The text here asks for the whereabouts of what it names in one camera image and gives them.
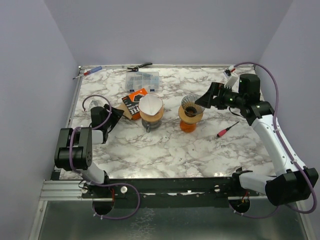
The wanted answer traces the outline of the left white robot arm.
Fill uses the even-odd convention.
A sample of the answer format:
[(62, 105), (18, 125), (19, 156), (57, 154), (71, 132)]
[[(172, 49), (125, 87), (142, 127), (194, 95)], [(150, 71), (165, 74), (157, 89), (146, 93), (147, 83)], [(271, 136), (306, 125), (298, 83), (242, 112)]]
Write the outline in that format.
[(106, 171), (93, 162), (93, 145), (107, 142), (124, 110), (105, 104), (90, 109), (91, 124), (87, 127), (62, 128), (59, 132), (54, 164), (67, 172), (74, 172), (91, 185), (108, 185)]

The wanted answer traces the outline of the orange coffee filter box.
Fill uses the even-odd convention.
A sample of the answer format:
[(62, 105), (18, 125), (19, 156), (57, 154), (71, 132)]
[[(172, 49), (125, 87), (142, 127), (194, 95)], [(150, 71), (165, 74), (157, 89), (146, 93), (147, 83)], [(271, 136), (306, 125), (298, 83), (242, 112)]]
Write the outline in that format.
[(124, 111), (123, 115), (129, 120), (138, 120), (141, 118), (139, 110), (140, 99), (147, 94), (148, 92), (144, 88), (132, 92), (121, 99), (122, 103), (116, 109)]

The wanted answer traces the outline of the grey glass dripper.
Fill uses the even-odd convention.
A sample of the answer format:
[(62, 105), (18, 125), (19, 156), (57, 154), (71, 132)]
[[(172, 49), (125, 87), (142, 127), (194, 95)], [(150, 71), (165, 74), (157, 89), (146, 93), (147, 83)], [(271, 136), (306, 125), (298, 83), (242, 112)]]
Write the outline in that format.
[(188, 117), (192, 118), (204, 112), (205, 108), (196, 104), (196, 100), (199, 98), (198, 94), (189, 94), (181, 100), (182, 109)]

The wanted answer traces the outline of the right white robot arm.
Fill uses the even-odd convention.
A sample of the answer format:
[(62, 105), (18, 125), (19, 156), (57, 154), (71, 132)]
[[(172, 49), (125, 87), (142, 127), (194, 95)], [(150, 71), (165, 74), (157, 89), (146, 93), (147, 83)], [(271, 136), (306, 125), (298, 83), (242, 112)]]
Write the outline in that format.
[(260, 78), (256, 74), (241, 74), (237, 92), (223, 83), (212, 82), (195, 103), (207, 109), (239, 109), (267, 150), (275, 176), (241, 170), (232, 175), (239, 188), (267, 196), (274, 206), (306, 200), (313, 194), (318, 172), (304, 164), (281, 133), (275, 110), (269, 102), (261, 100)]

